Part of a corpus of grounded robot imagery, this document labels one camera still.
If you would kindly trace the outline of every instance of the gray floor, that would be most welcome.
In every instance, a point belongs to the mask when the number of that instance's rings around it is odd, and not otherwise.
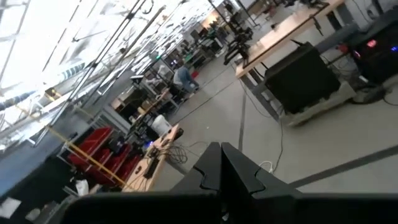
[[[281,21],[291,11],[282,10],[273,18]],[[256,29],[254,40],[266,34],[272,22],[262,22]],[[320,21],[325,35],[333,30],[327,20]],[[310,29],[297,40],[312,44],[322,40],[319,32]],[[288,44],[264,61],[272,65],[295,48]],[[333,58],[337,52],[325,54]],[[204,67],[197,78],[202,89],[189,99],[170,119],[178,122],[185,130],[178,140],[187,147],[188,161],[182,166],[189,170],[206,149],[206,142],[230,142],[238,147],[239,129],[244,95],[240,82],[234,77],[231,66],[223,65],[223,57],[217,58]],[[244,117],[243,154],[259,164],[272,161],[274,164],[281,150],[280,124],[266,118],[267,112],[255,98],[253,103],[246,98]],[[388,97],[398,103],[398,90]],[[297,128],[284,127],[283,155],[274,175],[286,183],[291,183],[325,169],[338,166],[359,157],[367,156],[388,147],[398,145],[398,107],[380,101],[371,105],[346,104],[312,119]],[[398,192],[398,156],[391,156],[349,170],[333,177],[305,185],[303,192]],[[182,174],[166,164],[156,181],[154,190],[168,190],[181,178]]]

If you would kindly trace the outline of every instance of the equipment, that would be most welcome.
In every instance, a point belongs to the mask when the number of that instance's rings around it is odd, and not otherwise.
[[[348,42],[362,76],[382,84],[398,73],[398,9],[381,15]]]
[[[148,223],[397,223],[397,204],[397,194],[301,193],[230,143],[212,142],[170,192],[81,197],[61,224],[129,223],[128,211]]]
[[[230,42],[227,46],[227,53],[224,56],[224,65],[229,64],[229,62],[240,54],[244,60],[249,58],[248,49],[250,46],[246,44],[247,41],[251,40],[253,36],[253,31],[248,27],[245,30],[235,36],[234,40]]]
[[[310,43],[301,45],[269,68],[263,84],[282,103],[285,111],[292,114],[328,98],[340,87],[336,76]]]
[[[159,164],[159,159],[154,157],[150,160],[148,168],[144,172],[144,177],[149,179],[154,175],[157,165]]]

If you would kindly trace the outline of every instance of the desk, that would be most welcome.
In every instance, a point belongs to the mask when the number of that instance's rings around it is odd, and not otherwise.
[[[167,143],[165,146],[162,145],[161,138],[156,139],[154,143],[152,143],[151,146],[149,146],[147,153],[145,156],[141,159],[141,161],[138,162],[136,168],[132,171],[130,177],[127,179],[126,183],[130,185],[133,189],[125,186],[122,189],[122,192],[133,192],[133,191],[140,191],[140,192],[146,192],[148,191],[154,184],[156,177],[159,175],[159,172],[166,160],[167,155],[164,153],[169,151],[169,147],[174,141],[174,138],[177,134],[179,125],[176,124],[172,129],[171,132],[166,135],[164,138],[164,141],[166,139],[169,139],[169,143]],[[153,146],[157,147],[161,153],[160,156],[158,156],[159,163],[156,167],[156,170],[154,172],[154,175],[150,179],[146,179],[143,177],[145,170],[148,168],[149,162],[151,158],[149,158],[149,153],[150,150],[153,148]]]
[[[319,9],[309,9],[303,6],[302,9],[294,12],[291,16],[279,23],[275,30],[270,31],[249,49],[249,60],[247,64],[244,65],[240,63],[236,67],[236,78],[242,80],[257,100],[259,100],[261,105],[277,121],[279,120],[279,116],[271,105],[271,101],[274,99],[271,93],[266,93],[266,98],[262,92],[253,91],[255,87],[262,82],[262,78],[256,73],[254,68],[286,43],[290,42],[294,37],[313,26],[315,21],[310,18],[311,15],[315,15],[317,19],[327,16],[333,28],[336,30],[340,29],[341,25],[338,23],[333,10],[336,9],[339,12],[345,24],[349,24],[353,21],[351,14],[345,6],[345,0],[327,0],[325,2],[329,3],[329,6],[321,11]]]

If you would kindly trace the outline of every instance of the black computer tower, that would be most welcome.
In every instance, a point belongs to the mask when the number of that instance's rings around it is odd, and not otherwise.
[[[266,86],[286,112],[295,114],[328,98],[339,89],[340,82],[319,52],[305,43],[267,70]]]
[[[391,9],[348,41],[362,76],[382,84],[398,74],[398,8]]]

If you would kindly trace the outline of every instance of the person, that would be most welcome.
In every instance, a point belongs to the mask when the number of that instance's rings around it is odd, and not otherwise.
[[[199,89],[199,83],[197,83],[189,73],[189,70],[185,66],[181,66],[174,73],[173,83],[176,85],[182,86],[189,93],[194,93]]]

